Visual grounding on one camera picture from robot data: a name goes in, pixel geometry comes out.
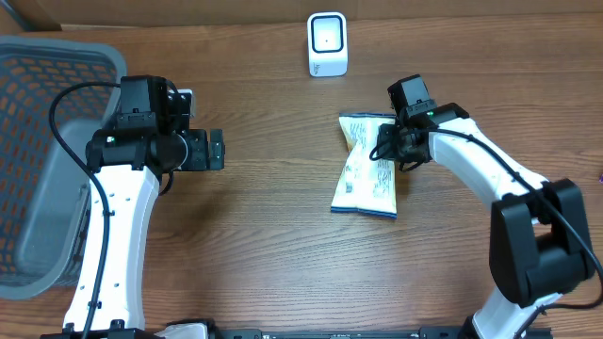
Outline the yellow snack bag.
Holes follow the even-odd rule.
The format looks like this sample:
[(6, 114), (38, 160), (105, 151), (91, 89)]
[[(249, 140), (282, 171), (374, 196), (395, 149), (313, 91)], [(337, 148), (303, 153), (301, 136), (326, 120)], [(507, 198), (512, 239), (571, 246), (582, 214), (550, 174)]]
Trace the yellow snack bag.
[(332, 212), (397, 217), (395, 164), (391, 160), (369, 158), (377, 145), (379, 127), (394, 120), (393, 115), (384, 113), (339, 116), (349, 155), (336, 185)]

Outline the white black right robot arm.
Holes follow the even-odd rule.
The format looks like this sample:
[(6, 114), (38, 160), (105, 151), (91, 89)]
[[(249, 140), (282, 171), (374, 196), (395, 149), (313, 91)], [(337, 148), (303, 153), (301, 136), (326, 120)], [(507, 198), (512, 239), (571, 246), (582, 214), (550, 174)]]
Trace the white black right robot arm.
[(388, 90), (396, 118), (379, 128), (370, 159), (408, 172), (433, 161), (455, 174), (490, 211), (489, 267), (495, 288), (456, 333), (526, 338), (534, 320), (581, 283), (601, 276), (579, 187), (551, 182), (504, 153), (455, 103), (438, 105), (418, 74)]

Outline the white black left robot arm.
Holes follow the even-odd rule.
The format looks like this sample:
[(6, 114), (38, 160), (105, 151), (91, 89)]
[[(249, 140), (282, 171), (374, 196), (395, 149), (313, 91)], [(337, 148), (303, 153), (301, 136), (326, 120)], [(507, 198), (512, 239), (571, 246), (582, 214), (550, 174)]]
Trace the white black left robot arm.
[(149, 338), (142, 271), (150, 216), (177, 171), (223, 170), (220, 129), (192, 129), (194, 94), (151, 75), (116, 83), (121, 108), (97, 130), (79, 157), (59, 133), (60, 92), (48, 111), (52, 134), (90, 180), (90, 224), (76, 292), (60, 338)]

